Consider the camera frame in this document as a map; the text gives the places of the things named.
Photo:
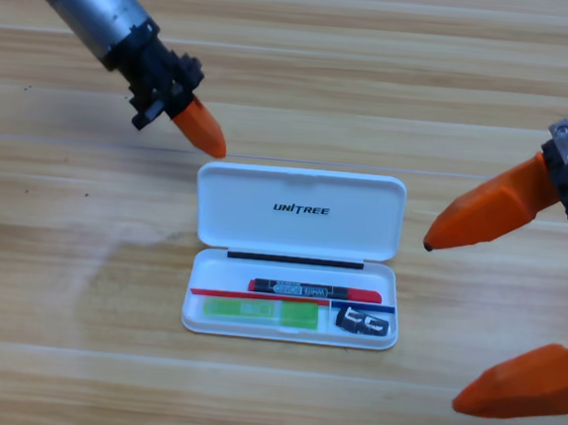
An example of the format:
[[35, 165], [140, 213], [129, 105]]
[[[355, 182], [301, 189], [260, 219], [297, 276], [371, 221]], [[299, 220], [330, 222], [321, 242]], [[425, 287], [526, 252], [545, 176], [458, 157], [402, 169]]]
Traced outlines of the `plain orange gripper finger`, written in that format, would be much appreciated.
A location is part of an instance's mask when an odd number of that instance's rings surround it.
[[568, 348], [548, 344], [485, 370], [452, 407], [491, 419], [568, 414]]

